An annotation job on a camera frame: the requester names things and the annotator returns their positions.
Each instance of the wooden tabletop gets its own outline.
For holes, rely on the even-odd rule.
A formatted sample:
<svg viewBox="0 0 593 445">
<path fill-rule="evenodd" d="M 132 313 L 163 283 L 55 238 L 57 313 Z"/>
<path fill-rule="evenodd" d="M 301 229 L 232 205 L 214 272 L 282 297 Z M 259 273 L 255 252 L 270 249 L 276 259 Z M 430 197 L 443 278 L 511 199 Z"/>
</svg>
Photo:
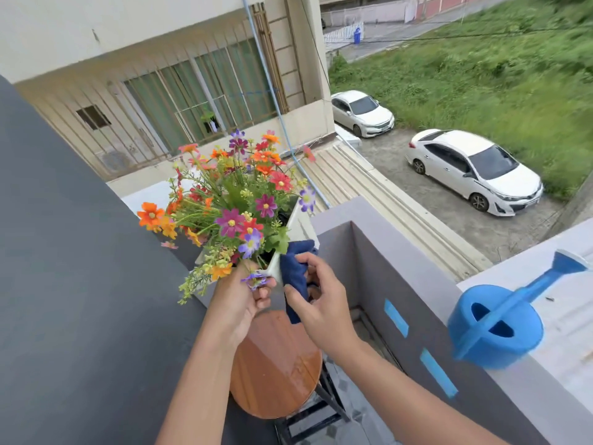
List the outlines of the wooden tabletop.
<svg viewBox="0 0 593 445">
<path fill-rule="evenodd" d="M 284 311 L 267 311 L 237 349 L 231 393 L 255 417 L 284 418 L 307 401 L 321 372 L 322 352 L 302 323 L 291 324 Z"/>
</svg>

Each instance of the dirt ground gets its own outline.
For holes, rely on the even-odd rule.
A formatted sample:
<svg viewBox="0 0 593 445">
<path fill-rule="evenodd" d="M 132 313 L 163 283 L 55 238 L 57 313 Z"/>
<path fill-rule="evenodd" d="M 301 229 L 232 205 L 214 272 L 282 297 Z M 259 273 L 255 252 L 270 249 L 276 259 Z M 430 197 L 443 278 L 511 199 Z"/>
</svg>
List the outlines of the dirt ground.
<svg viewBox="0 0 593 445">
<path fill-rule="evenodd" d="M 548 197 L 514 217 L 478 212 L 455 192 L 415 173 L 404 150 L 414 131 L 394 129 L 363 139 L 359 149 L 373 166 L 493 262 L 500 262 L 538 243 L 555 220 L 561 203 Z"/>
</svg>

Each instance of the green grass field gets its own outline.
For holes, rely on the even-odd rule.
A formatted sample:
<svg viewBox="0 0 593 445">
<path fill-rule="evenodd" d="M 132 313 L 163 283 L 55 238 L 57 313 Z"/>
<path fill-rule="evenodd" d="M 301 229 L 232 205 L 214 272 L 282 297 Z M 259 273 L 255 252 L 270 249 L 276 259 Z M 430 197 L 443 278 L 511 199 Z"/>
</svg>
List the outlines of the green grass field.
<svg viewBox="0 0 593 445">
<path fill-rule="evenodd" d="M 426 40 L 439 36 L 466 37 Z M 420 39 L 351 65 L 338 57 L 332 92 L 373 95 L 400 127 L 485 136 L 569 199 L 593 169 L 593 0 L 513 0 Z"/>
</svg>

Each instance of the car roof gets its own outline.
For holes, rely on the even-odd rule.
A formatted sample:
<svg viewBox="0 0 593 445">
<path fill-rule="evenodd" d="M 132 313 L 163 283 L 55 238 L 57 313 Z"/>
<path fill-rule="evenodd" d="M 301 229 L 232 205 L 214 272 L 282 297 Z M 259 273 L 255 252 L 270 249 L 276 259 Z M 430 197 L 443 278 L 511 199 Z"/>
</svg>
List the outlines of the car roof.
<svg viewBox="0 0 593 445">
<path fill-rule="evenodd" d="M 360 91 L 346 91 L 339 92 L 338 94 L 332 95 L 331 97 L 334 98 L 335 96 L 338 96 L 340 99 L 344 100 L 347 103 L 352 103 L 353 101 L 365 98 L 368 95 Z"/>
<path fill-rule="evenodd" d="M 477 134 L 459 130 L 449 131 L 436 138 L 435 141 L 441 142 L 443 145 L 449 145 L 451 148 L 461 151 L 466 156 L 473 156 L 494 145 L 494 142 Z"/>
</svg>

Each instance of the white sedan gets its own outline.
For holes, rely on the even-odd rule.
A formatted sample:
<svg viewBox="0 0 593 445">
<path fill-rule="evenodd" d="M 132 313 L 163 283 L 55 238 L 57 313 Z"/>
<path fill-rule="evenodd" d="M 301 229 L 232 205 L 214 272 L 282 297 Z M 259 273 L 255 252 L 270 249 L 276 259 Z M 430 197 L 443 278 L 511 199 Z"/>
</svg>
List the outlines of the white sedan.
<svg viewBox="0 0 593 445">
<path fill-rule="evenodd" d="M 406 149 L 416 173 L 429 175 L 461 194 L 480 211 L 499 216 L 537 204 L 540 177 L 499 145 L 472 133 L 429 129 Z"/>
<path fill-rule="evenodd" d="M 334 121 L 351 129 L 356 137 L 374 137 L 389 131 L 396 118 L 372 96 L 360 91 L 339 92 L 331 96 Z"/>
</svg>

